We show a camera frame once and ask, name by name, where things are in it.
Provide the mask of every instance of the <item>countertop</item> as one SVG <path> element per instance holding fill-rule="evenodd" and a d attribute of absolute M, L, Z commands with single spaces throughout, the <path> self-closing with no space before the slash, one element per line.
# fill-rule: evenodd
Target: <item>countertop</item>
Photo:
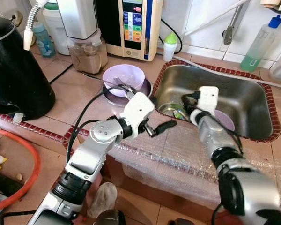
<path fill-rule="evenodd" d="M 72 62 L 69 56 L 60 54 L 57 54 L 53 58 L 42 58 L 36 46 L 33 46 L 31 51 L 49 81 L 64 71 Z M 241 71 L 238 68 L 238 63 L 185 53 L 180 53 L 179 56 L 196 63 Z M 117 64 L 132 64 L 141 68 L 146 78 L 154 84 L 164 63 L 161 55 L 156 55 L 152 62 L 109 55 L 107 65 L 97 77 L 101 78 L 103 72 L 111 66 Z M 258 68 L 253 74 L 261 77 L 263 80 L 274 82 L 269 78 L 267 69 Z M 75 123 L 87 102 L 101 90 L 102 83 L 87 78 L 72 67 L 58 78 L 52 84 L 52 87 L 56 95 L 54 107 L 44 117 L 38 120 L 27 121 L 27 123 L 56 134 L 64 135 L 68 128 Z M 281 124 L 281 89 L 276 87 L 271 88 Z M 111 105 L 101 96 L 86 111 L 81 123 L 91 119 L 105 120 L 112 115 L 118 115 L 122 110 L 123 107 Z M 167 120 L 169 120 L 169 117 L 163 116 L 155 111 L 150 116 L 149 124 L 156 127 L 161 122 Z M 260 168 L 262 172 L 276 181 L 276 185 L 281 194 L 281 135 L 272 142 L 257 143 L 242 138 L 242 143 L 245 157 L 253 165 Z M 138 155 L 137 157 L 145 156 L 146 159 L 155 162 L 158 161 L 159 164 L 163 160 L 168 160 L 172 162 L 172 169 L 191 173 L 191 175 L 202 181 L 205 180 L 216 183 L 215 168 L 212 166 L 202 148 L 196 127 L 183 121 L 178 121 L 176 127 L 167 130 L 153 139 L 143 133 L 134 140 L 124 140 L 122 145 L 116 146 L 110 151 L 110 154 L 117 158 L 117 154 L 120 152 L 133 153 Z M 119 156 L 118 160 L 121 161 L 121 159 L 125 160 L 123 157 Z"/>

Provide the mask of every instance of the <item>stainless steel sink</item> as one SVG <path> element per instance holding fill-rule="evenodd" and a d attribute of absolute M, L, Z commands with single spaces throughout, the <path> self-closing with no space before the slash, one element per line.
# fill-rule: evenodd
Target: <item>stainless steel sink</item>
<path fill-rule="evenodd" d="M 244 137 L 265 139 L 273 132 L 265 90 L 256 82 L 216 75 L 205 70 L 173 65 L 166 68 L 155 97 L 157 109 L 169 102 L 183 104 L 181 96 L 201 86 L 219 88 L 218 110 L 234 122 L 235 131 Z"/>

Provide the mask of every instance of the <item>blue bottle cap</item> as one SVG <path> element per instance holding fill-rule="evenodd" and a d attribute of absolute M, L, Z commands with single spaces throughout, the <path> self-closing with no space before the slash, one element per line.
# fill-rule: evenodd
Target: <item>blue bottle cap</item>
<path fill-rule="evenodd" d="M 39 33 L 39 32 L 42 32 L 45 30 L 45 26 L 43 25 L 42 22 L 34 22 L 33 23 L 33 28 L 32 28 L 32 31 L 34 33 Z"/>
<path fill-rule="evenodd" d="M 281 23 L 280 15 L 277 15 L 277 17 L 273 17 L 268 24 L 269 27 L 271 28 L 277 28 L 279 24 Z"/>

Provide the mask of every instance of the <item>bubble wrap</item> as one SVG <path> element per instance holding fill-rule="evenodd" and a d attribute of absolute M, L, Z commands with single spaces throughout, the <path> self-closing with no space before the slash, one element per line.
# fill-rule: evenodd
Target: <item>bubble wrap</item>
<path fill-rule="evenodd" d="M 150 125 L 170 120 L 157 112 L 150 116 Z M 281 182 L 276 180 L 276 167 L 271 143 L 258 143 L 242 139 L 248 162 L 276 181 L 281 194 Z M 144 184 L 214 208 L 219 202 L 216 169 L 207 157 L 199 140 L 197 127 L 178 121 L 178 125 L 151 138 L 147 133 L 136 139 L 125 139 L 108 153 L 125 164 L 127 176 Z"/>

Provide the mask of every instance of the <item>black kettle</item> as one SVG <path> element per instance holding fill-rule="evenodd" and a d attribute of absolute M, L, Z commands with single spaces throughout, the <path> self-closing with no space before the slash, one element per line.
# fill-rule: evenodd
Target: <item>black kettle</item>
<path fill-rule="evenodd" d="M 0 114 L 23 113 L 23 120 L 45 115 L 55 94 L 15 25 L 0 17 Z"/>

